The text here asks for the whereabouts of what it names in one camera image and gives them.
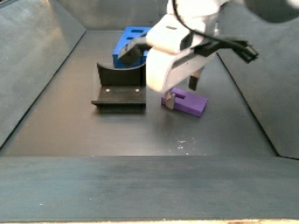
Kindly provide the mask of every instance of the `gray floor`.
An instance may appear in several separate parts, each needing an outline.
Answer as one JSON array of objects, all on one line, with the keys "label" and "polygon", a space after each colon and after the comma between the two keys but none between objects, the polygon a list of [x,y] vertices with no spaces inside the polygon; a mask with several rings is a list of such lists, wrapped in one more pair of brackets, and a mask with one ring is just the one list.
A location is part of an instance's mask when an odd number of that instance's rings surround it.
[{"label": "gray floor", "polygon": [[144,113],[97,111],[89,103],[99,94],[96,63],[112,65],[120,34],[85,33],[0,156],[274,156],[219,59],[196,91],[210,99],[202,118],[162,107],[151,90]]}]

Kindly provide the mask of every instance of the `blue object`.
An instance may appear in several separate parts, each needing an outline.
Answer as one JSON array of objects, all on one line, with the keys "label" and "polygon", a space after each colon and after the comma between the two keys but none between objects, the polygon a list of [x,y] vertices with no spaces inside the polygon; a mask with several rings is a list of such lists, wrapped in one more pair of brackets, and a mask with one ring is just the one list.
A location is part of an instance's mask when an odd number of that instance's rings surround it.
[{"label": "blue object", "polygon": [[[125,64],[121,62],[121,60],[117,59],[119,52],[123,48],[123,46],[133,39],[140,37],[145,32],[151,30],[152,27],[143,27],[143,26],[128,26],[124,29],[123,35],[116,43],[116,47],[112,53],[113,57],[113,64],[115,68],[127,68]],[[131,67],[139,67],[145,63],[145,56],[147,52],[144,52],[144,57],[131,66]]]}]

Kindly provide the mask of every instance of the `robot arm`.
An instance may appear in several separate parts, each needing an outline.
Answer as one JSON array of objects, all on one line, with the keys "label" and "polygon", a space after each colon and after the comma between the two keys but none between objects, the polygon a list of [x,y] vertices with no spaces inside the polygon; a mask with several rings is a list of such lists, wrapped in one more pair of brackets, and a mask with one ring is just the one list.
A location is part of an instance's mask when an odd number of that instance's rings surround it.
[{"label": "robot arm", "polygon": [[247,41],[216,38],[219,11],[226,2],[168,0],[167,14],[145,36],[152,47],[145,81],[153,91],[167,92],[190,76],[190,88],[195,89],[202,69],[220,48],[231,48],[247,63],[258,57]]}]

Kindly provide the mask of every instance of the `purple block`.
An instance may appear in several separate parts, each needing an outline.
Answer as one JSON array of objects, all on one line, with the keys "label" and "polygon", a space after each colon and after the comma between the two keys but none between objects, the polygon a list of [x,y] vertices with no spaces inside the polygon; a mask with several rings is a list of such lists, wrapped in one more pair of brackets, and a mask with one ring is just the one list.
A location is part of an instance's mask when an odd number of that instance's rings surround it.
[{"label": "purple block", "polygon": [[[200,95],[192,94],[179,88],[174,88],[172,92],[175,93],[175,104],[174,108],[180,111],[200,117],[203,110],[206,108],[208,99]],[[162,104],[166,104],[164,96],[162,98]]]}]

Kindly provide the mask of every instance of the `black cable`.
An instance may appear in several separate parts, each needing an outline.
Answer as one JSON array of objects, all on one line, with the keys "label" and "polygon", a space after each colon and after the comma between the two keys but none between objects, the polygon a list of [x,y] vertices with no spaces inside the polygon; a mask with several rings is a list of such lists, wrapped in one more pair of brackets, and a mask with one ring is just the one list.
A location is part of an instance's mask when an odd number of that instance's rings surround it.
[{"label": "black cable", "polygon": [[238,44],[236,42],[232,42],[232,41],[228,41],[223,38],[215,38],[210,35],[207,35],[206,33],[200,32],[200,31],[195,31],[182,20],[180,18],[180,15],[179,15],[179,11],[178,11],[178,8],[176,8],[178,4],[176,4],[176,0],[172,0],[172,11],[174,11],[174,15],[176,17],[176,19],[179,20],[179,22],[182,23],[182,25],[191,31],[194,32],[195,34],[203,36],[204,38],[210,39],[210,40],[214,40],[214,41],[218,41],[223,44],[226,44],[230,48],[235,49],[235,50],[239,50],[242,52],[246,52],[248,55],[251,55],[252,57],[256,57],[256,55],[240,44]]}]

